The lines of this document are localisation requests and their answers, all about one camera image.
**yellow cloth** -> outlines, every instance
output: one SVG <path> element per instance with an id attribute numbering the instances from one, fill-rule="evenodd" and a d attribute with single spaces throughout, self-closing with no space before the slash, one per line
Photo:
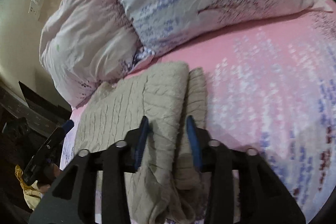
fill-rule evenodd
<path id="1" fill-rule="evenodd" d="M 34 210 L 40 202 L 42 195 L 37 187 L 37 181 L 35 181 L 31 186 L 27 186 L 22 179 L 22 174 L 23 172 L 19 165 L 15 166 L 15 176 L 20 182 L 25 201 L 28 207 Z"/>

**pink bed sheet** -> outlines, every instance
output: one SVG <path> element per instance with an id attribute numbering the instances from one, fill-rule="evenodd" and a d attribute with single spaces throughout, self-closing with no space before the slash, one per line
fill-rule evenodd
<path id="1" fill-rule="evenodd" d="M 181 60 L 204 70 L 212 137 L 263 153 L 309 222 L 336 185 L 336 15 L 303 12 L 227 27 L 154 63 Z M 61 169 L 73 158 L 85 107 L 72 113 Z"/>

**pink pillowcase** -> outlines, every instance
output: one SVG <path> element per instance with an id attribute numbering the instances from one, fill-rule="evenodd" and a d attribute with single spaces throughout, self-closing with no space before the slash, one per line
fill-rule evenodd
<path id="1" fill-rule="evenodd" d="M 42 30 L 40 62 L 76 107 L 102 81 L 117 81 L 141 46 L 118 0 L 62 0 Z"/>

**beige wall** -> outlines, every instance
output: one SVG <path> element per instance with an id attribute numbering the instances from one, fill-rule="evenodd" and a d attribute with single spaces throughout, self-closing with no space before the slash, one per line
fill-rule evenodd
<path id="1" fill-rule="evenodd" d="M 18 81 L 54 104 L 68 106 L 39 62 L 41 30 L 61 0 L 45 0 L 40 20 L 28 15 L 31 0 L 0 0 L 0 79 L 23 98 Z"/>

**beige blanket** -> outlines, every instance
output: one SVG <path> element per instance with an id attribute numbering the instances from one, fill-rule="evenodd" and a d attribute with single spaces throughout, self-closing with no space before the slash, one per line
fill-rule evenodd
<path id="1" fill-rule="evenodd" d="M 125 174 L 131 218 L 138 224 L 164 223 L 168 217 L 191 223 L 202 213 L 206 187 L 193 168 L 184 121 L 193 115 L 205 126 L 206 86 L 202 69 L 182 62 L 152 66 L 141 75 L 102 84 L 79 123 L 74 153 L 96 152 L 122 140 L 142 116 L 153 133 L 147 138 L 140 170 Z M 98 187 L 101 176 L 98 176 Z"/>

